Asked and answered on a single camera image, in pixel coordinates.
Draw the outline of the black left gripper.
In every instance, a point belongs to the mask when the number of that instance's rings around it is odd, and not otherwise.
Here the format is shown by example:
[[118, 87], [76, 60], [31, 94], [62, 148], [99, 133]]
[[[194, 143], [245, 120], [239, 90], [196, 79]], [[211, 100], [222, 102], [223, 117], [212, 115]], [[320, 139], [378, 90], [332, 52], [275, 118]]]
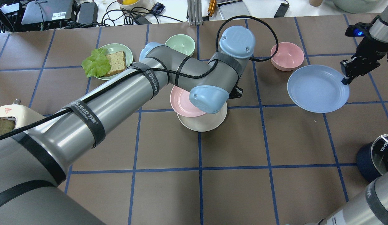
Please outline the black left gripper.
[[243, 89], [238, 87], [238, 82], [236, 82], [235, 86], [231, 90], [228, 99], [237, 99], [241, 98], [243, 95]]

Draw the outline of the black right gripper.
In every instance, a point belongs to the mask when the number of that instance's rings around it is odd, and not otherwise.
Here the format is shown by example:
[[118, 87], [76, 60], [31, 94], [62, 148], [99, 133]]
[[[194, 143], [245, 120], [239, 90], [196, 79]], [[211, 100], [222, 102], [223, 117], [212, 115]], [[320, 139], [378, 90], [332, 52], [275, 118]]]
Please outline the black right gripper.
[[388, 53], [388, 42], [383, 42], [371, 36], [363, 37], [356, 53], [349, 60], [342, 60], [340, 66], [343, 74], [343, 85], [350, 83], [358, 76], [363, 76], [380, 66], [378, 60]]

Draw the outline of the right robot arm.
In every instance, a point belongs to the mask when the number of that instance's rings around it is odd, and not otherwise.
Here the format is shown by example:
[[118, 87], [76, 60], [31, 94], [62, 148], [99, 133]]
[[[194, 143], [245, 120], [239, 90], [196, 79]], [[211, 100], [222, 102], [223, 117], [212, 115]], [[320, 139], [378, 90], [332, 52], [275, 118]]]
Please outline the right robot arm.
[[[377, 68], [380, 65], [378, 60], [388, 54], [388, 5], [370, 24], [357, 23], [349, 26], [346, 36], [354, 37], [355, 28], [363, 32], [364, 38], [351, 59], [340, 63], [345, 75], [343, 85], [349, 85], [358, 76]], [[317, 224], [388, 225], [388, 171]]]

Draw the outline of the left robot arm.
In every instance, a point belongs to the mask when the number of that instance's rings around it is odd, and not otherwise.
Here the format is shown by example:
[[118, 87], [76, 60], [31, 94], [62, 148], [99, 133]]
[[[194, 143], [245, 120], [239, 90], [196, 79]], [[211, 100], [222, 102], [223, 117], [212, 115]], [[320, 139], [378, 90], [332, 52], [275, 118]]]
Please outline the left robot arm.
[[254, 34], [233, 26], [217, 35], [205, 64], [156, 42], [139, 62], [51, 117], [0, 136], [0, 225], [102, 225], [58, 186], [69, 167], [167, 84], [189, 91], [201, 111], [220, 111], [253, 55]]

